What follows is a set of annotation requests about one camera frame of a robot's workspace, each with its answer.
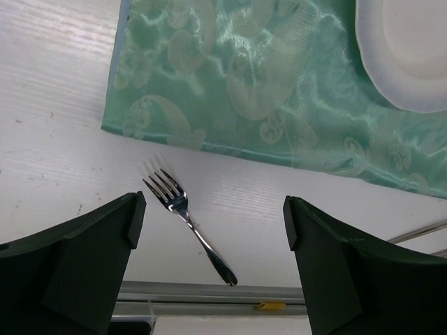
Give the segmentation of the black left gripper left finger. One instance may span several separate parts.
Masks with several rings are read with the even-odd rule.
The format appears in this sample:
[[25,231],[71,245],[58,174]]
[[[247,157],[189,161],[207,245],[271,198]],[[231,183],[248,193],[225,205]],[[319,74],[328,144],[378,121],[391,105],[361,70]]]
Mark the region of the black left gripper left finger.
[[106,334],[146,202],[127,193],[1,244],[2,334]]

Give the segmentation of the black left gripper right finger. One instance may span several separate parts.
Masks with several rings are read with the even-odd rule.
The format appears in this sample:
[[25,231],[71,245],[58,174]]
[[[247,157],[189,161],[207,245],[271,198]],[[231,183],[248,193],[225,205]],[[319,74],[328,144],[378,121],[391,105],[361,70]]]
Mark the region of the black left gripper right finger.
[[446,260],[374,237],[302,198],[283,206],[313,334],[445,334]]

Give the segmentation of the silver spoon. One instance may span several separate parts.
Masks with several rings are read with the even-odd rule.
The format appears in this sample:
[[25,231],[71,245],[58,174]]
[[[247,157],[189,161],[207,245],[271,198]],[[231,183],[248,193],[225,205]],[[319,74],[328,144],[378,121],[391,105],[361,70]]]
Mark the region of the silver spoon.
[[389,239],[388,242],[391,244],[399,244],[399,243],[402,243],[402,242],[405,242],[405,241],[408,241],[411,239],[416,239],[416,238],[422,237],[424,235],[431,234],[433,232],[437,232],[439,230],[446,229],[446,226],[447,226],[446,220],[439,221],[436,223],[431,223],[429,225],[425,225],[421,228],[406,232],[406,233],[401,234],[397,237]]

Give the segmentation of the white round plate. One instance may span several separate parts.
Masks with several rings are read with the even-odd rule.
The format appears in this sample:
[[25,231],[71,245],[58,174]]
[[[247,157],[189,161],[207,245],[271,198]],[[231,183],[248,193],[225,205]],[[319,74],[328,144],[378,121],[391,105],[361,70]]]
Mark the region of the white round plate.
[[362,64],[389,103],[446,110],[445,1],[357,1],[355,31]]

